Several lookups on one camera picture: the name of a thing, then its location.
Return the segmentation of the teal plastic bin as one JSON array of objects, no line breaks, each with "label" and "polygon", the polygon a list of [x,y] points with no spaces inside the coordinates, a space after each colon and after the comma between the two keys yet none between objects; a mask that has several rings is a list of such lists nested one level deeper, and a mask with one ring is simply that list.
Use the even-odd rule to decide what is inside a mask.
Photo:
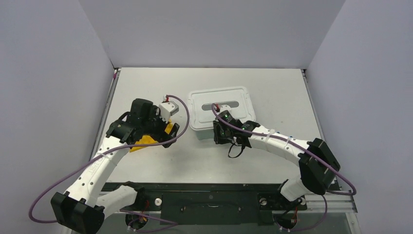
[{"label": "teal plastic bin", "polygon": [[198,140],[204,139],[213,139],[214,138],[214,131],[213,129],[206,129],[206,130],[194,130],[194,133]]}]

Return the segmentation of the yellow test tube rack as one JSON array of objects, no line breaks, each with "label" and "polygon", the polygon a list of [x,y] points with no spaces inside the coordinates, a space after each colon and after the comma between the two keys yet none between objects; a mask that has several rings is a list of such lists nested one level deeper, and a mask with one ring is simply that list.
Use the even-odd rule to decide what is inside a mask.
[{"label": "yellow test tube rack", "polygon": [[[168,122],[168,124],[165,128],[165,133],[169,134],[172,131],[172,128],[173,128],[173,124],[172,124],[171,120],[169,120],[169,122]],[[153,144],[153,143],[157,143],[157,141],[154,140],[151,136],[144,135],[144,136],[142,136],[142,138],[139,141],[136,141],[134,144]],[[132,153],[132,152],[138,151],[138,150],[143,149],[143,148],[144,147],[132,147],[129,152]]]}]

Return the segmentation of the white plastic bin lid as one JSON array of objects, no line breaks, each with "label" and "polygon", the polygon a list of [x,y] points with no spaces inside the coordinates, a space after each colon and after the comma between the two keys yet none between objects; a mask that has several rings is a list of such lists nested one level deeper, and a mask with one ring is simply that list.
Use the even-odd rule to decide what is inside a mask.
[{"label": "white plastic bin lid", "polygon": [[255,121],[256,115],[248,90],[243,86],[192,91],[188,95],[190,127],[195,131],[212,129],[212,108],[227,110],[236,119]]}]

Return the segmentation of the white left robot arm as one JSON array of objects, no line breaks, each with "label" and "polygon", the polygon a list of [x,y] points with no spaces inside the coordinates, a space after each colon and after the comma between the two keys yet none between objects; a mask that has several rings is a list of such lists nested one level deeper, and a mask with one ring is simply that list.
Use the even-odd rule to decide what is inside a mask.
[{"label": "white left robot arm", "polygon": [[[169,147],[176,141],[179,124],[170,118],[179,106],[166,96],[159,105],[137,98],[129,111],[109,125],[95,156],[81,169],[78,179],[64,192],[55,193],[51,205],[57,223],[80,234],[95,234],[105,219],[126,206],[134,210],[145,204],[144,194],[127,182],[114,191],[100,196],[108,178],[120,160],[134,147],[162,145]],[[151,137],[151,144],[141,142]]]}]

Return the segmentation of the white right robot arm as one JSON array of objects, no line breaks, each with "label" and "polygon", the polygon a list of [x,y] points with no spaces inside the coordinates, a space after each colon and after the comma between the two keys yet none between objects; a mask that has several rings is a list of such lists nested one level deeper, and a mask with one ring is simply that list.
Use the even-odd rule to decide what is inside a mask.
[{"label": "white right robot arm", "polygon": [[314,193],[324,195],[333,182],[340,164],[326,142],[320,138],[312,141],[284,136],[267,129],[257,122],[241,122],[229,111],[215,115],[213,121],[214,142],[265,150],[295,164],[300,173],[288,178],[275,194],[275,203],[289,207],[299,197]]}]

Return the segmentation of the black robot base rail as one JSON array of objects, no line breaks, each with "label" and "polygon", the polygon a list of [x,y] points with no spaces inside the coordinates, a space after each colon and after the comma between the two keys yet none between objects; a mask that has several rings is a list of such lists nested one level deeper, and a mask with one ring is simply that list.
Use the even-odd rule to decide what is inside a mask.
[{"label": "black robot base rail", "polygon": [[279,184],[134,183],[137,198],[128,211],[157,212],[179,225],[272,225],[295,211],[305,211],[305,199],[282,197]]}]

